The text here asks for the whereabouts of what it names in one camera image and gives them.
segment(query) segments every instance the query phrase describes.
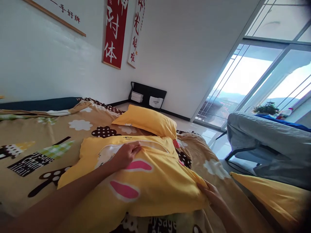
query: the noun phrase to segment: person's left hand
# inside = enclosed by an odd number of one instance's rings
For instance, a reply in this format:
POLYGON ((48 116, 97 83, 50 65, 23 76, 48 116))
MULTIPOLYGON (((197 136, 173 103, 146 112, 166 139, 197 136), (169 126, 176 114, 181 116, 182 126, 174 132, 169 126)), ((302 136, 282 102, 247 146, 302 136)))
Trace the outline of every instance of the person's left hand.
POLYGON ((135 155, 141 149, 141 145, 138 141, 125 143, 107 163, 109 163, 109 166, 111 166, 111 169, 115 172, 124 169, 133 161, 135 155))

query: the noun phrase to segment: brown blanket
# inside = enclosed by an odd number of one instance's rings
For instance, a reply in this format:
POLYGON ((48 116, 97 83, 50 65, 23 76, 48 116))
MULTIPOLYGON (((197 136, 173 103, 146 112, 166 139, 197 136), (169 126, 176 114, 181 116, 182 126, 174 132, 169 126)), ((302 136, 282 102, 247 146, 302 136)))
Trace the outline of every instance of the brown blanket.
MULTIPOLYGON (((112 125, 121 113, 92 100, 81 100, 74 108, 57 112, 0 110, 2 208, 8 214, 18 216, 54 192, 60 176, 79 160, 83 138, 152 135, 138 128, 112 125)), ((204 139, 181 131, 177 131, 177 136, 181 145, 181 149, 177 149, 180 160, 218 188, 244 232, 272 232, 204 139)), ((115 231, 124 230, 136 233, 225 232, 210 208, 162 217, 127 215, 115 231)))

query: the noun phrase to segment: pink pattern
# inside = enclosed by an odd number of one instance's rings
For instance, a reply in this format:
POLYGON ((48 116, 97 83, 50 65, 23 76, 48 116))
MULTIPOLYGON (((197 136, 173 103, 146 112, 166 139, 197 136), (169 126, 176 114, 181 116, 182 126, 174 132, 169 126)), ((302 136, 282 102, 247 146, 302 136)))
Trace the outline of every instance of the pink pattern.
POLYGON ((139 193, 130 186, 120 184, 116 181, 110 181, 110 185, 119 195, 127 199, 136 199, 139 197, 139 193))
POLYGON ((180 148, 180 145, 179 145, 179 143, 178 143, 178 141, 176 139, 173 140, 173 144, 174 144, 175 148, 180 148))
POLYGON ((132 170, 132 169, 142 169, 146 171, 151 171, 152 167, 148 163, 142 160, 137 160, 137 161, 131 162, 129 166, 126 168, 126 170, 132 170))

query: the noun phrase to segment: dark blue headboard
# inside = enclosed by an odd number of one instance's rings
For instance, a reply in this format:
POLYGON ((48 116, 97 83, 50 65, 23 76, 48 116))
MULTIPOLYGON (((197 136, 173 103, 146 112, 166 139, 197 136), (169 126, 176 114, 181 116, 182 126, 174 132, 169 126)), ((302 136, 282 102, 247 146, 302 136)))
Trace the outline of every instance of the dark blue headboard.
POLYGON ((11 102, 0 104, 0 109, 24 111, 60 111, 73 108, 76 104, 79 103, 79 101, 77 101, 77 98, 79 97, 11 102))

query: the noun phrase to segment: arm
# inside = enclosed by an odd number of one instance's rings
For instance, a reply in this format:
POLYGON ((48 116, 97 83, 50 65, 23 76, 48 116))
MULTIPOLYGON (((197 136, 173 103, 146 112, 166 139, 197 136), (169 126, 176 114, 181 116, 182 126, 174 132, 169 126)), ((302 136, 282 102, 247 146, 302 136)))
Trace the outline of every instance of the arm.
POLYGON ((201 184, 197 183, 198 188, 204 193, 211 202, 211 208, 218 215, 222 221, 227 233, 241 233, 243 232, 239 226, 233 213, 226 205, 225 201, 221 197, 217 188, 205 181, 208 188, 203 187, 201 184))
POLYGON ((124 144, 110 161, 47 196, 9 223, 3 232, 53 232, 90 191, 126 168, 140 150, 139 142, 124 144))

